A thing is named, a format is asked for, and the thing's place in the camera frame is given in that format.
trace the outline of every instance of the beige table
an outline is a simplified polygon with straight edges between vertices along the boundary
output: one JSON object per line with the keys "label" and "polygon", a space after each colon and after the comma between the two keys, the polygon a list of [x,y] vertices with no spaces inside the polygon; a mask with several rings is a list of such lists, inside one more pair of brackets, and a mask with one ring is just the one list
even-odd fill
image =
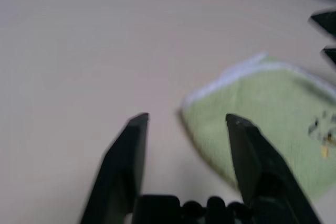
{"label": "beige table", "polygon": [[[76,223],[127,118],[151,113],[143,192],[238,199],[176,113],[191,91],[260,51],[336,83],[322,0],[0,0],[0,223]],[[336,190],[314,202],[334,223]]]}

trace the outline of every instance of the green cloth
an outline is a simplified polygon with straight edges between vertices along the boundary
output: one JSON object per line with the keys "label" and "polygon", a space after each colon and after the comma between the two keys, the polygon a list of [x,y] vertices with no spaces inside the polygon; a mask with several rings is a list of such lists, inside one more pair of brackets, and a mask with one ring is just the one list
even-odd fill
{"label": "green cloth", "polygon": [[[336,129],[336,96],[322,85],[326,83],[304,71],[269,68],[276,64],[266,58],[251,67],[241,67],[245,70],[239,71],[265,65],[264,69],[189,99],[181,108],[182,119],[200,154],[235,188],[225,115],[234,113],[252,120],[283,155],[303,191],[312,198],[336,180],[336,148],[329,145],[328,158],[321,154],[323,136],[331,132],[336,139],[336,130],[332,130]],[[236,72],[231,70],[229,76]]]}

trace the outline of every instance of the green towel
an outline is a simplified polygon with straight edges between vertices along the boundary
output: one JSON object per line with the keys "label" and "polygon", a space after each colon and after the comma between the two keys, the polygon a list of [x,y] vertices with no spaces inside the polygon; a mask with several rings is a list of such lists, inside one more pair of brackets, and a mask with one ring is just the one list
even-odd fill
{"label": "green towel", "polygon": [[[320,195],[336,180],[336,91],[330,84],[260,55],[228,69],[184,100],[182,119],[197,150],[237,188],[227,113],[260,128],[308,197]],[[323,157],[326,148],[329,156]]]}

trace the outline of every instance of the black object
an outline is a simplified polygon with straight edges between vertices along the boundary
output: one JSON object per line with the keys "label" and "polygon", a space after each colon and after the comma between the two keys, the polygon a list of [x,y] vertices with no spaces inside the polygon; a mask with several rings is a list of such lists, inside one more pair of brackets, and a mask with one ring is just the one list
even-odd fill
{"label": "black object", "polygon": [[336,38],[336,10],[313,14],[311,19]]}
{"label": "black object", "polygon": [[[324,31],[336,39],[336,10],[329,10],[323,13],[316,13],[310,17]],[[336,48],[325,47],[322,52],[329,60],[336,65]]]}
{"label": "black object", "polygon": [[322,52],[336,65],[336,48],[324,48]]}
{"label": "black object", "polygon": [[320,223],[284,159],[250,121],[228,114],[235,173],[244,204],[211,197],[206,207],[175,196],[140,195],[148,114],[131,119],[108,150],[81,223]]}

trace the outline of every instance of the table surface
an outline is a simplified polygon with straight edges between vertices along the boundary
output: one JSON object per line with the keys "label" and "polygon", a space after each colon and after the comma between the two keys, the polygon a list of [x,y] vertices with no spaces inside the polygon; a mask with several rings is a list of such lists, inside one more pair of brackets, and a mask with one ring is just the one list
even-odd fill
{"label": "table surface", "polygon": [[[0,222],[76,223],[102,153],[151,115],[143,192],[239,199],[178,120],[182,99],[260,51],[336,83],[323,0],[0,0]],[[313,202],[326,223],[336,190]]]}

